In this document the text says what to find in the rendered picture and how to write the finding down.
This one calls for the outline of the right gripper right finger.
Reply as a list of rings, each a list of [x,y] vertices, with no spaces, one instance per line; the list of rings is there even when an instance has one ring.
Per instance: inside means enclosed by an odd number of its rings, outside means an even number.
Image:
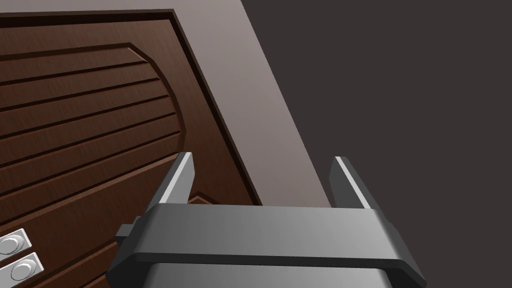
[[[344,156],[336,156],[329,172],[329,184],[333,194],[333,207],[344,209],[379,210],[375,199]]]

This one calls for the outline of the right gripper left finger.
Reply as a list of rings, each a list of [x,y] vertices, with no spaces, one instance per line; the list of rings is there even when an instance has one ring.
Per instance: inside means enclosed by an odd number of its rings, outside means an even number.
[[[194,182],[191,152],[179,152],[162,183],[151,198],[146,211],[157,204],[186,204]]]

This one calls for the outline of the brown wooden door leaf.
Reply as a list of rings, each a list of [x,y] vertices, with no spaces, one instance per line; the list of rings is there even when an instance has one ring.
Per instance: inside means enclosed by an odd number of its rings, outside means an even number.
[[[173,9],[0,13],[0,237],[43,266],[14,288],[110,288],[180,152],[188,203],[261,204]]]

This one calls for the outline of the silver door lock plate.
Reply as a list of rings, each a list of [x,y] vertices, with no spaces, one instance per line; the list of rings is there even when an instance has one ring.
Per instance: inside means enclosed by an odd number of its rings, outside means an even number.
[[[3,235],[0,237],[0,262],[27,250],[32,246],[33,245],[23,228]]]
[[[36,252],[0,268],[0,288],[13,288],[44,271]]]

